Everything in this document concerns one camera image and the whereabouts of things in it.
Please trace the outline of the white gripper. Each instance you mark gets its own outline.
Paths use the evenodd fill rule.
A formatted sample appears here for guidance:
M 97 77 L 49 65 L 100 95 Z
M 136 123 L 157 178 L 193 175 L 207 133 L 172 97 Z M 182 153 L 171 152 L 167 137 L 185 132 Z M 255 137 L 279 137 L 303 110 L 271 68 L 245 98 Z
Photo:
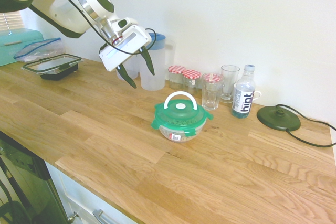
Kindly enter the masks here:
M 116 71 L 121 79 L 126 81 L 134 89 L 137 88 L 134 80 L 127 73 L 123 62 L 132 54 L 138 54 L 138 51 L 144 59 L 149 72 L 154 76 L 155 71 L 152 59 L 146 46 L 152 41 L 150 34 L 141 26 L 131 25 L 122 33 L 122 39 L 112 46 L 107 45 L 100 53 L 99 57 L 107 71 Z

